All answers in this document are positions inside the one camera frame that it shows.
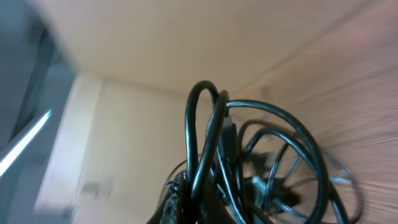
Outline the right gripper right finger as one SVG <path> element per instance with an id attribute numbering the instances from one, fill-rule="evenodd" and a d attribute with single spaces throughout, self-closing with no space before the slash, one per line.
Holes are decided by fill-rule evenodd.
<path id="1" fill-rule="evenodd" d="M 235 224 L 210 182 L 205 184 L 200 204 L 202 224 Z"/>

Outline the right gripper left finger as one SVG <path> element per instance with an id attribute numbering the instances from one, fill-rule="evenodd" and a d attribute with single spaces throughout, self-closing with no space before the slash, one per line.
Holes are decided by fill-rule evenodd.
<path id="1" fill-rule="evenodd" d="M 186 190 L 186 172 L 181 171 L 165 186 L 166 193 L 147 224 L 180 224 L 185 219 L 183 203 Z"/>

